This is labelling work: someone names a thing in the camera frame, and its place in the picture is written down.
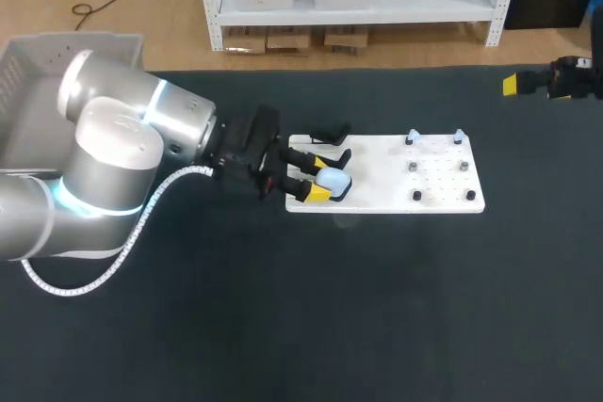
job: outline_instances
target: white pegboard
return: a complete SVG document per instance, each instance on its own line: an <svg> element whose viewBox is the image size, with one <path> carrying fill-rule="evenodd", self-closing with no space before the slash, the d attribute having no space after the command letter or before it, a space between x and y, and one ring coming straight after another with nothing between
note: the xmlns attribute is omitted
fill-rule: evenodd
<svg viewBox="0 0 603 402"><path fill-rule="evenodd" d="M289 146L305 153L338 159L351 149L345 171L352 187L341 202L296 201L286 196L289 212L314 214L477 214L483 212L481 192L469 137L460 145L450 136L421 136L412 145L406 136L348 136L339 147L312 144L309 136L292 136ZM410 171L411 162L416 171ZM468 164L461 171L461 164ZM289 166L287 174L297 179L313 179ZM421 200L413 194L421 192ZM475 200L467 199L469 191Z"/></svg>

